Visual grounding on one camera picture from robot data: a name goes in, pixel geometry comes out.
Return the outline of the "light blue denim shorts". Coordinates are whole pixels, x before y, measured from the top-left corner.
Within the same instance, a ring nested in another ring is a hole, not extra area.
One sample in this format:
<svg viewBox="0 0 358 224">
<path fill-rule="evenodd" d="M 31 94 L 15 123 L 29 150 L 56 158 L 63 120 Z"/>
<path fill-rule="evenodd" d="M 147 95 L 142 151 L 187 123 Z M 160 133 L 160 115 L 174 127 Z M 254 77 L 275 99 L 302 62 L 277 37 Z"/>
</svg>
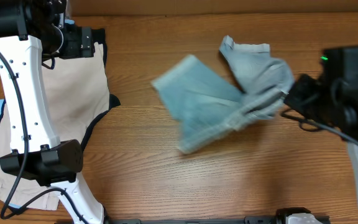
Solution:
<svg viewBox="0 0 358 224">
<path fill-rule="evenodd" d="M 272 57 L 269 44 L 221 42 L 239 88 L 194 55 L 152 81 L 172 118 L 181 122 L 178 149 L 190 154 L 259 120 L 272 119 L 294 83 L 286 61 Z"/>
</svg>

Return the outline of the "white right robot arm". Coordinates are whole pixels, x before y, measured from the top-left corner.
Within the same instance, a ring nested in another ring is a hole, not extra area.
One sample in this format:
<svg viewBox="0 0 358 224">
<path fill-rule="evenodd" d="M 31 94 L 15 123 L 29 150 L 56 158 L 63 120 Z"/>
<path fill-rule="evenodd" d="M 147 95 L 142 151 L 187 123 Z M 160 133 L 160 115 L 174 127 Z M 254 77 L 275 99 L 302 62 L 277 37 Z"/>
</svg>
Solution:
<svg viewBox="0 0 358 224">
<path fill-rule="evenodd" d="M 328 131 L 347 144 L 358 204 L 358 45 L 322 51 L 318 78 L 302 74 L 284 99 L 281 116 L 309 132 Z"/>
</svg>

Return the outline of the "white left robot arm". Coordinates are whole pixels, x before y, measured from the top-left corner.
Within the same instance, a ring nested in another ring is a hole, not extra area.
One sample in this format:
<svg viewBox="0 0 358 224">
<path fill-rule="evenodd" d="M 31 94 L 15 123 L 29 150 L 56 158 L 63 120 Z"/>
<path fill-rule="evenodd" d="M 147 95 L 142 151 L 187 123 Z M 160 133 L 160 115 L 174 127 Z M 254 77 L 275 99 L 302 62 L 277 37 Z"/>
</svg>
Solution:
<svg viewBox="0 0 358 224">
<path fill-rule="evenodd" d="M 55 192 L 74 223 L 108 223 L 81 173 L 81 144 L 60 140 L 47 104 L 46 62 L 95 52 L 94 30 L 66 23 L 66 9 L 66 1 L 0 1 L 0 77 L 11 124 L 11 151 L 0 167 Z"/>
</svg>

